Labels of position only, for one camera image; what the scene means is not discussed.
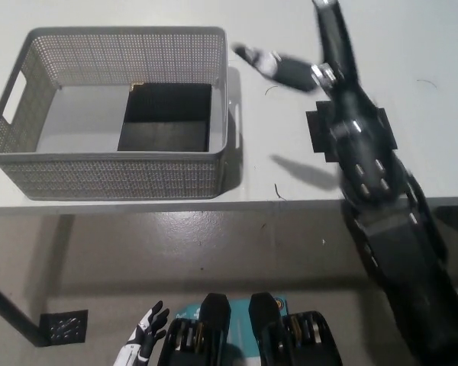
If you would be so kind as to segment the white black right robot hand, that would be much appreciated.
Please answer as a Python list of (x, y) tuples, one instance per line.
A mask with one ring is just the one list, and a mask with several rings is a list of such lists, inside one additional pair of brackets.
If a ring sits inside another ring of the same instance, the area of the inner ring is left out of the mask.
[(232, 50), (263, 78), (310, 93), (321, 88), (334, 103), (337, 118), (362, 130), (379, 126), (378, 109), (360, 85), (352, 44), (338, 1), (313, 2), (322, 61), (306, 62), (276, 51), (235, 43)]

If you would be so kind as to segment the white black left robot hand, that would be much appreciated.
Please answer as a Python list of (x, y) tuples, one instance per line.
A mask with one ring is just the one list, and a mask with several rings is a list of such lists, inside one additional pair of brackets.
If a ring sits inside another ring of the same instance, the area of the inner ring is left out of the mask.
[(121, 347), (114, 366), (148, 365), (155, 344), (166, 336), (169, 309), (160, 300), (152, 306), (135, 326)]

